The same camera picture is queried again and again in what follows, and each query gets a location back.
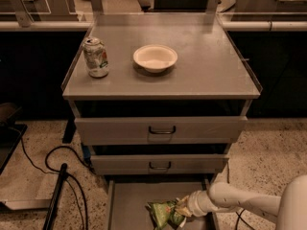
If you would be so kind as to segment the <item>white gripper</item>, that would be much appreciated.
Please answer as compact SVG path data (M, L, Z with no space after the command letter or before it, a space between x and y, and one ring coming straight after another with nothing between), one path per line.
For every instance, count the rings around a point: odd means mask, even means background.
M207 191L195 191L190 195L177 199L177 205L187 205L187 207L176 206L178 214L190 218L206 216L213 211L213 204Z

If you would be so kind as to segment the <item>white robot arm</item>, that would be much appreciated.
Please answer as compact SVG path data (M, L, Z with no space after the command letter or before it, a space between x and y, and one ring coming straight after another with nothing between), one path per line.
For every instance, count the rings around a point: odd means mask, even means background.
M275 230L307 230L307 175L293 179L282 196L243 191L225 182L215 182L207 190L181 199L176 211L185 217L202 217L238 207L273 222Z

